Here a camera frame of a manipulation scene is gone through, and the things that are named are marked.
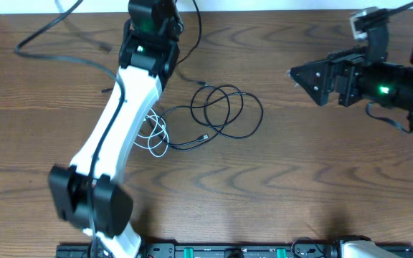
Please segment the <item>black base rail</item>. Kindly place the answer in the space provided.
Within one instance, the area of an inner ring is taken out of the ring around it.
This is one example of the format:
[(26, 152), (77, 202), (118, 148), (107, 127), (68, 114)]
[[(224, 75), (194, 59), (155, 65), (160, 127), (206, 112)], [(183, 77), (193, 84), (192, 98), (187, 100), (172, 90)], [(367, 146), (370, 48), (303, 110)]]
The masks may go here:
[[(379, 245), (398, 257), (413, 258), (413, 247), (409, 245)], [(140, 250), (137, 257), (142, 258), (291, 258), (291, 257), (326, 257), (325, 251), (332, 251), (333, 257), (341, 257), (340, 250), (323, 244), (298, 242), (289, 245), (180, 245), (170, 243), (147, 244)], [(90, 245), (63, 244), (57, 246), (56, 258), (86, 258), (94, 257)]]

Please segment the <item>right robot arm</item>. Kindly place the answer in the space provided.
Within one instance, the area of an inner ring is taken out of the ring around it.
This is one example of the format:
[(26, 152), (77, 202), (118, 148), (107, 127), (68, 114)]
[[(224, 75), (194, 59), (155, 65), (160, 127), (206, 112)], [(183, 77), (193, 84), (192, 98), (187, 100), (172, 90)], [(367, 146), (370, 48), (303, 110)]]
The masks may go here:
[(387, 24), (390, 16), (397, 13), (398, 9), (376, 7), (352, 13), (353, 36), (367, 44), (293, 67), (288, 72), (289, 76), (320, 106), (328, 102), (330, 93), (337, 92), (338, 103), (344, 107), (369, 100), (368, 113), (374, 104), (406, 110), (407, 128), (390, 118), (382, 118), (381, 121), (404, 133), (413, 133), (413, 51), (411, 67), (387, 60)]

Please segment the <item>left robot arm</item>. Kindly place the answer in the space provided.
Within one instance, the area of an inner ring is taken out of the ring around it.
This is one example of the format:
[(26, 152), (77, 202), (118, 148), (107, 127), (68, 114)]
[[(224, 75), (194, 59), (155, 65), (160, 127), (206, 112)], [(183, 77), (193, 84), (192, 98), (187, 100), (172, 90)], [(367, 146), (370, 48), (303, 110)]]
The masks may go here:
[(158, 101), (179, 57), (184, 25), (175, 1), (130, 1), (115, 86), (84, 146), (48, 182), (58, 216), (96, 237), (114, 257), (137, 257), (131, 197), (120, 187), (143, 119)]

